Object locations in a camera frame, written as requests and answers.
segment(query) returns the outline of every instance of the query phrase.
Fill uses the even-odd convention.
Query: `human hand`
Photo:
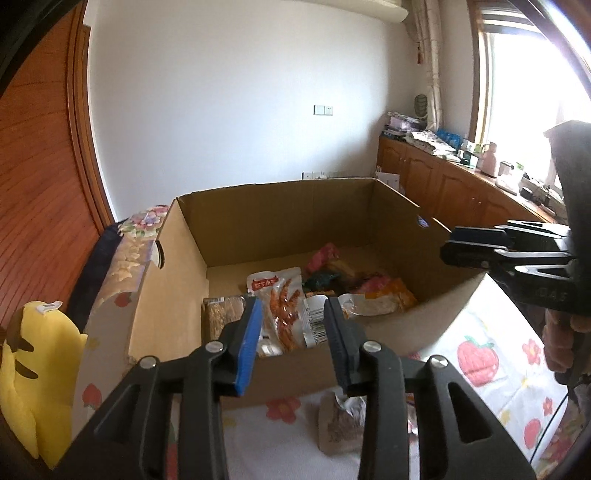
[[[561,320],[570,318],[569,327],[560,325]],[[566,372],[573,366],[574,355],[572,351],[574,332],[591,332],[591,317],[571,315],[570,313],[546,310],[546,325],[542,333],[544,342],[544,355],[546,364],[553,372]],[[591,359],[585,372],[591,371]]]

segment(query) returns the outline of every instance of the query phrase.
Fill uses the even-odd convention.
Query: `yellow plush toy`
[[[60,302],[27,303],[2,347],[0,410],[34,458],[54,468],[72,439],[72,402],[86,343]]]

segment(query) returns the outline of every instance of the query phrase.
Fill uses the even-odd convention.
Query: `metal screw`
[[[222,342],[218,342],[217,340],[215,340],[213,342],[209,342],[205,346],[205,350],[207,350],[209,353],[218,353],[218,352],[221,352],[223,350],[223,343]]]
[[[431,357],[431,364],[435,368],[445,368],[449,365],[449,362],[443,355],[433,355]]]
[[[382,349],[382,346],[378,342],[374,342],[370,340],[369,342],[365,342],[363,344],[363,350],[369,353],[379,352]]]
[[[154,368],[158,361],[153,356],[145,356],[139,361],[139,365],[141,368],[145,370],[150,370],[150,368]]]

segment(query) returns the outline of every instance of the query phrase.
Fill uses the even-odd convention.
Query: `cable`
[[[542,436],[540,437],[540,440],[538,441],[538,445],[535,446],[534,449],[534,453],[532,453],[531,458],[530,458],[530,465],[531,462],[534,461],[534,457],[535,454],[538,452],[538,448],[540,447],[540,445],[542,444],[542,440],[544,440],[544,435],[546,435],[546,432],[548,431],[548,429],[550,428],[550,425],[552,425],[552,422],[554,421],[554,419],[556,418],[556,414],[560,411],[560,409],[562,408],[562,405],[564,403],[564,401],[569,397],[569,394],[566,394],[564,396],[564,398],[560,401],[560,404],[558,405],[558,408],[556,409],[556,411],[554,412],[554,414],[552,415],[552,418],[550,419],[550,421],[548,422],[548,425],[546,425],[546,428],[544,429],[544,432],[542,433]]]

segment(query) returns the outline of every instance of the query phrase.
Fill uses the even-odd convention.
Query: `pink snack bag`
[[[333,243],[328,243],[318,250],[306,265],[308,273],[314,273],[324,267],[330,260],[339,258],[339,250]]]

